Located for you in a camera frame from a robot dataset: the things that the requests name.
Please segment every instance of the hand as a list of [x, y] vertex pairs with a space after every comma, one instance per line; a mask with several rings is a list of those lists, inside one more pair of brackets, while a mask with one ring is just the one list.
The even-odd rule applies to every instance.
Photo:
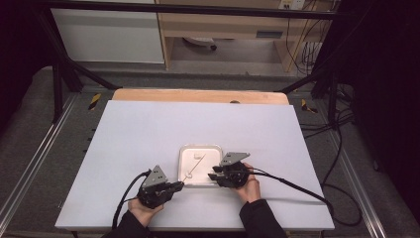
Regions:
[[[248, 168], [250, 172], [254, 171], [254, 168], [247, 163], [244, 165]], [[262, 198], [260, 192], [260, 182], [256, 179], [255, 175], [249, 175], [247, 183], [239, 188], [232, 188], [238, 196], [240, 197], [243, 203], [253, 202]]]
[[140, 201], [135, 198], [129, 201], [129, 210], [139, 220], [144, 227], [151, 223], [152, 218], [160, 211], [163, 210], [163, 204], [155, 209], [143, 206]]

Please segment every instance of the white table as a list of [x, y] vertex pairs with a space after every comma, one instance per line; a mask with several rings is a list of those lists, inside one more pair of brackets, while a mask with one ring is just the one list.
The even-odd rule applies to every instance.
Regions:
[[[109, 229], [130, 182], [160, 165], [176, 181], [179, 149], [215, 144], [248, 152], [255, 168], [322, 194], [292, 106], [109, 101], [55, 226]], [[262, 196], [286, 230], [334, 229], [321, 201], [271, 178]], [[137, 194], [141, 178], [128, 197]], [[184, 188], [164, 205], [152, 230], [240, 230], [242, 204], [228, 188]], [[127, 210], [125, 205], [120, 215]]]

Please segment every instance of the black cloth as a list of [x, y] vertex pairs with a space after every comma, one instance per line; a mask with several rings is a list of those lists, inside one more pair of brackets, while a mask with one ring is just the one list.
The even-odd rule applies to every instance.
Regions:
[[[248, 238], [287, 237], [280, 224], [275, 220], [265, 199], [245, 203], [241, 209], [240, 217]], [[150, 234], [149, 229], [144, 227], [130, 211], [127, 211], [118, 228], [102, 238], [147, 238]]]
[[287, 237], [265, 199], [245, 203], [239, 215], [248, 238]]
[[102, 238], [147, 238], [151, 232], [128, 210], [121, 219], [117, 229]]

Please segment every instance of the white plastic container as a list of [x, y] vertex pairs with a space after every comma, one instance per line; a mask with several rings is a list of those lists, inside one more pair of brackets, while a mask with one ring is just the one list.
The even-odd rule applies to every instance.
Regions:
[[222, 149], [217, 145], [185, 145], [179, 150], [178, 180], [185, 187], [219, 186], [208, 177], [213, 167], [223, 159]]

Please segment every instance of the person's arm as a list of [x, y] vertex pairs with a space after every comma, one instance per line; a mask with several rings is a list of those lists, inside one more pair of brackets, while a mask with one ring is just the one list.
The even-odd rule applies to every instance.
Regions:
[[149, 223], [162, 209], [163, 205], [150, 209], [143, 206], [138, 199], [130, 200], [129, 210], [123, 215], [117, 229], [102, 238], [147, 238], [150, 234]]
[[287, 237], [284, 230], [278, 224], [268, 203], [262, 199], [260, 182], [256, 176], [250, 175], [247, 183], [234, 191], [244, 203], [240, 211], [240, 217], [249, 238], [282, 238]]

